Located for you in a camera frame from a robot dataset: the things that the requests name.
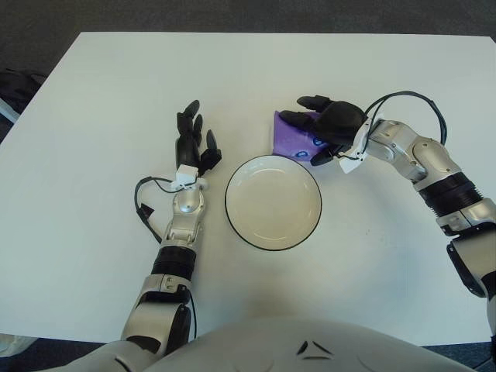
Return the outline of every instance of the purple cloth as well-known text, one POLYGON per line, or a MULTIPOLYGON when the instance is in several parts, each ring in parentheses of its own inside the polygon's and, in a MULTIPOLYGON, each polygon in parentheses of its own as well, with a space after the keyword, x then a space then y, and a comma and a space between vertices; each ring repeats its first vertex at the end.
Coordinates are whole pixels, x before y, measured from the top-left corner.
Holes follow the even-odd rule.
MULTIPOLYGON (((306 114, 313 119, 319 116, 317 112, 306 114)), ((274 155, 282 155, 296 161, 310 161, 326 146, 327 143, 316 139, 312 134, 287 124, 279 117, 279 112, 274 113, 274 155)))

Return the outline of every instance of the black finger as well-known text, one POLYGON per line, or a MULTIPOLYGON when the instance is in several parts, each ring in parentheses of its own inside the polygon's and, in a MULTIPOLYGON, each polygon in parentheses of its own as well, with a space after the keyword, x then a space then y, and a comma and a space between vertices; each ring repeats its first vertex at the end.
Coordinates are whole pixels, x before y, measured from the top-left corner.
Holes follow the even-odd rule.
POLYGON ((179 168, 181 164, 196 168, 200 164, 198 145, 191 134, 179 136, 176 141, 176 168, 179 168))
POLYGON ((192 103, 188 105, 188 107, 184 110, 183 114, 184 116, 193 119, 193 117, 196 115, 199 109, 200 109, 200 101, 198 99, 195 99, 192 103))
POLYGON ((198 115, 195 119, 195 124, 193 125, 193 137, 195 138, 196 144, 200 146, 202 143, 202 128, 203 128, 203 117, 198 115))
POLYGON ((207 147, 213 150, 217 149, 217 141, 215 141, 215 136, 211 129, 207 132, 207 147))
POLYGON ((310 160, 310 164, 313 165, 314 167, 318 165, 323 165, 331 161, 333 157, 334 155, 332 155, 331 152, 329 151, 329 148, 326 147, 320 153, 314 155, 314 157, 310 160))
POLYGON ((186 116, 183 112, 178 112, 177 130, 181 135, 191 133, 193 131, 193 119, 190 116, 186 116))
POLYGON ((334 144, 329 145, 320 153, 317 153, 310 160, 310 164, 315 167, 317 165, 323 165, 325 163, 328 163, 333 159, 335 155, 337 155, 340 152, 347 151, 349 148, 350 148, 349 146, 344 146, 344 145, 334 145, 334 144))
POLYGON ((329 106, 334 101, 331 101, 327 97, 322 97, 321 95, 316 95, 314 97, 309 97, 306 95, 306 96, 298 98, 298 100, 296 102, 299 105, 302 105, 303 107, 305 107, 309 110, 322 112, 327 108, 327 106, 329 106))
POLYGON ((314 129, 313 119, 303 112, 284 110, 282 112, 279 112, 279 117, 290 126, 294 126, 295 128, 298 128, 300 130, 311 132, 314 129))

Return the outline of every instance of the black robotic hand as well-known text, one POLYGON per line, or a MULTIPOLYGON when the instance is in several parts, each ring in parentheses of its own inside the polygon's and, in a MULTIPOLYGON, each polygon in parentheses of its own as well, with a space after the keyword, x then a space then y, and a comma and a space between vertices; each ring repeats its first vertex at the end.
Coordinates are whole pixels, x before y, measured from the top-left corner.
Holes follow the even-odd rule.
POLYGON ((207 170, 212 169, 221 159, 222 153, 217 148, 214 133, 207 132, 207 150, 201 156, 198 148, 202 143, 203 118, 198 115, 193 123, 193 118, 200 109, 200 102, 193 101, 184 110, 177 113, 177 130, 179 138, 176 141, 176 167, 181 164, 198 168, 198 176, 202 176, 207 170))
POLYGON ((311 159, 312 165, 325 164, 340 152, 347 151, 352 145, 358 129, 367 119, 363 111, 348 102, 331 101, 327 97, 300 97, 297 103, 309 110, 320 112, 312 119, 303 112, 283 111, 279 114, 287 124, 304 130, 329 144, 311 159))

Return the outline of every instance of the white bowl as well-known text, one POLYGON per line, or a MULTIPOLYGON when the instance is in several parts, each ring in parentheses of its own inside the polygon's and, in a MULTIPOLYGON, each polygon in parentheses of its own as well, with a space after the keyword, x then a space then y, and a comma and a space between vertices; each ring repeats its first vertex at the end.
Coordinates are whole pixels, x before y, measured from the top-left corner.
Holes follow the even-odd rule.
POLYGON ((286 250, 312 234, 322 198, 312 175, 285 157, 248 160, 229 180, 226 212, 231 226, 249 244, 286 250))

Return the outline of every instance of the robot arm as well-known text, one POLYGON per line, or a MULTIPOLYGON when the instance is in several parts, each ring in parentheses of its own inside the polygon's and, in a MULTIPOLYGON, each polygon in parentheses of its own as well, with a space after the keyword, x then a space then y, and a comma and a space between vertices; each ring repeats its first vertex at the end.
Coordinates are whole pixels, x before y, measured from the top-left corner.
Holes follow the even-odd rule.
POLYGON ((136 212, 160 242, 160 249, 151 274, 145 278, 131 309, 121 340, 106 344, 54 371, 138 372, 188 343, 191 312, 187 303, 191 298, 191 276, 205 212, 201 192, 208 186, 206 180, 199 176, 212 169, 222 158, 210 130, 206 140, 208 148, 199 155, 198 147, 202 141, 200 115, 193 124, 198 109, 199 102, 194 101, 184 112, 177 114, 180 136, 176 142, 176 179, 170 181, 169 191, 163 189, 175 193, 173 217, 162 238, 148 223, 153 209, 139 205, 137 194, 140 186, 147 182, 168 180, 146 177, 136 186, 136 212))
POLYGON ((409 179, 425 203, 436 213, 462 282, 487 298, 487 316, 496 334, 496 205, 483 198, 454 163, 446 148, 415 133, 402 122, 378 123, 369 138, 367 154, 390 163, 409 179))
POLYGON ((436 213, 443 232, 457 236, 448 245, 449 257, 468 289, 487 298, 487 315, 496 349, 496 205, 480 195, 441 143, 419 136, 402 122, 376 122, 375 113, 371 120, 367 118, 366 113, 375 105, 378 104, 378 110, 386 99, 396 95, 410 95, 426 101, 438 116, 442 141, 446 140, 446 124, 434 102, 412 91, 379 98, 365 112, 348 102, 318 95, 301 97, 298 99, 300 105, 320 113, 315 120, 303 112, 283 111, 280 117, 289 125, 328 143, 312 158, 312 165, 337 158, 348 173, 371 155, 390 163, 412 182, 414 189, 436 213))

